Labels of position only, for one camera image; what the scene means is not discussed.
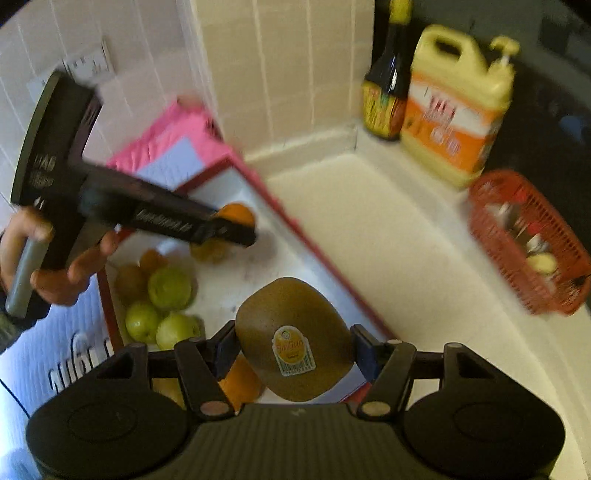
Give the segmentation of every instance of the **plastic basket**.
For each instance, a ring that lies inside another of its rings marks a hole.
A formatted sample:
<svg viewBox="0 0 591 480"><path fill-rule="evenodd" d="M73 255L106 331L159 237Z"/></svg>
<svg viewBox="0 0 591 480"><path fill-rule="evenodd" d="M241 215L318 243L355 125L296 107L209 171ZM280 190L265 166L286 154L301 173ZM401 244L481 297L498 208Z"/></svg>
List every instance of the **plastic basket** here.
<svg viewBox="0 0 591 480"><path fill-rule="evenodd" d="M524 250L503 228L487 205L513 202L516 194L524 200L520 215L542 226L541 236L551 246L558 270L546 279L527 263ZM571 315L584 303L591 288L591 259L564 219L548 200L523 176L511 170L483 175L469 190L473 209L472 235L482 244L517 293L523 305L534 314L560 312ZM584 278L584 281L573 281Z"/></svg>

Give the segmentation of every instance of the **kiwi sticker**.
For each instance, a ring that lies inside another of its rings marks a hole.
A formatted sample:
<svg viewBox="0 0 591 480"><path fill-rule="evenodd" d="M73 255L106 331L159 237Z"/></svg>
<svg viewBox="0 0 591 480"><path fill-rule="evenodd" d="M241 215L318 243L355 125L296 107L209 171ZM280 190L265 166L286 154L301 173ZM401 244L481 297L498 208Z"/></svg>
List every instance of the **kiwi sticker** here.
<svg viewBox="0 0 591 480"><path fill-rule="evenodd" d="M308 339L296 328L285 325L273 336L273 353L284 377L305 374L316 368Z"/></svg>

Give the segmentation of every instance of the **plastic jug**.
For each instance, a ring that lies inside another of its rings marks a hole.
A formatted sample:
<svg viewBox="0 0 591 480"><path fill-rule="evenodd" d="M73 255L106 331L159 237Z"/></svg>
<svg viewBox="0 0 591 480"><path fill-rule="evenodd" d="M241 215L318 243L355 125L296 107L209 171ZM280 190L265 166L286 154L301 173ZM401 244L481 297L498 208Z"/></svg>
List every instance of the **plastic jug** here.
<svg viewBox="0 0 591 480"><path fill-rule="evenodd" d="M489 68L471 36L431 25L414 55L402 143L457 187L480 176L511 104L519 44L497 37L491 48L503 56Z"/></svg>

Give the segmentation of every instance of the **dark bottle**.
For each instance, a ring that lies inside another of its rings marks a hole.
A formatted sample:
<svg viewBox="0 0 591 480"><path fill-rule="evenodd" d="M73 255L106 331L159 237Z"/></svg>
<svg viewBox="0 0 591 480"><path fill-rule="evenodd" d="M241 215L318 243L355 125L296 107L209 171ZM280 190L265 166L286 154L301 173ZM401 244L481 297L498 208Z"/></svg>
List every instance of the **dark bottle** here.
<svg viewBox="0 0 591 480"><path fill-rule="evenodd" d="M385 140L397 140L404 122L410 84L407 26L411 10L411 0L392 0L386 48L363 82L365 126Z"/></svg>

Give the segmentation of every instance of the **human hand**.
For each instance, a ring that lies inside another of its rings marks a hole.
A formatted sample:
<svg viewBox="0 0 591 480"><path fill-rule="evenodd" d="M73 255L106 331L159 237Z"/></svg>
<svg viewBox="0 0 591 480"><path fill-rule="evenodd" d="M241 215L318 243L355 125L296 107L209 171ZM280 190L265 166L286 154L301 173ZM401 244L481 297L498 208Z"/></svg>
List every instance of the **human hand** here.
<svg viewBox="0 0 591 480"><path fill-rule="evenodd" d="M0 242L0 277L6 292L12 287L27 238L48 241L53 227L35 209L28 207L14 214ZM72 306L88 289L92 275L100 271L119 245L117 233L108 232L100 244L89 248L72 262L67 270L37 270L31 275L31 285L48 303Z"/></svg>

